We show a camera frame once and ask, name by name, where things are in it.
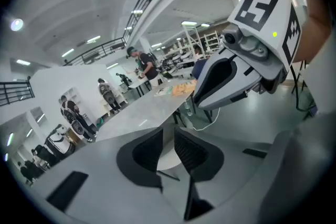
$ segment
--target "desk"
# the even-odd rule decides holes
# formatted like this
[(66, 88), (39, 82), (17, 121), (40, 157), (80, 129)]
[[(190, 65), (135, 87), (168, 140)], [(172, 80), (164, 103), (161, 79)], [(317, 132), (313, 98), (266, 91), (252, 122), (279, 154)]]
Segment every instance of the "desk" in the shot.
[(144, 95), (144, 93), (141, 89), (141, 85), (143, 85), (147, 81), (148, 81), (148, 78), (144, 77), (143, 79), (138, 79), (136, 82), (132, 83), (129, 87), (131, 89), (136, 89), (139, 96), (141, 97), (140, 91), (141, 91), (142, 95)]
[(194, 67), (187, 67), (187, 68), (182, 68), (178, 70), (175, 73), (172, 73), (171, 75), (173, 77), (178, 77), (178, 76), (189, 76), (191, 72), (193, 71)]
[(99, 129), (96, 141), (160, 126), (175, 113), (191, 93), (179, 96), (166, 94), (155, 97), (154, 95), (161, 88), (175, 86), (186, 81), (184, 79), (166, 81), (155, 90), (146, 93), (104, 124)]

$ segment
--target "plastic bottle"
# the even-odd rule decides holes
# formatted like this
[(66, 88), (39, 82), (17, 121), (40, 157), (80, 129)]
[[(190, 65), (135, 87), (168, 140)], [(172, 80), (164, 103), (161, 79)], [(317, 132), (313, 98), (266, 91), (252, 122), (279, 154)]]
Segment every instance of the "plastic bottle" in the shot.
[(190, 105), (188, 104), (187, 101), (184, 101), (184, 108), (187, 111), (187, 115), (188, 116), (192, 116), (193, 112), (191, 111)]

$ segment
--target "gray floor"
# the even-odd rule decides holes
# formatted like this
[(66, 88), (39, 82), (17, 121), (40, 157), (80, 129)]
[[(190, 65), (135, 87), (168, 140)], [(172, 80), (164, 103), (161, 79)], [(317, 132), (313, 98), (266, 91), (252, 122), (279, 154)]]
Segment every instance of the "gray floor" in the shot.
[[(142, 89), (144, 93), (148, 92), (145, 87)], [(305, 113), (296, 110), (296, 98), (291, 90), (292, 87), (279, 86), (274, 94), (266, 92), (260, 95), (251, 91), (248, 98), (222, 107), (217, 121), (204, 132), (237, 140), (272, 143), (278, 133), (294, 128), (305, 116)], [(130, 105), (139, 95), (132, 90), (125, 97)], [(303, 92), (299, 89), (299, 97), (300, 107), (306, 108), (311, 101), (307, 88)], [(188, 118), (196, 129), (209, 125), (206, 115), (198, 108), (192, 116), (186, 115), (184, 106), (180, 107), (180, 111), (185, 115), (183, 118)], [(213, 111), (213, 120), (217, 113), (218, 110)], [(165, 123), (170, 122), (174, 122), (172, 117)]]

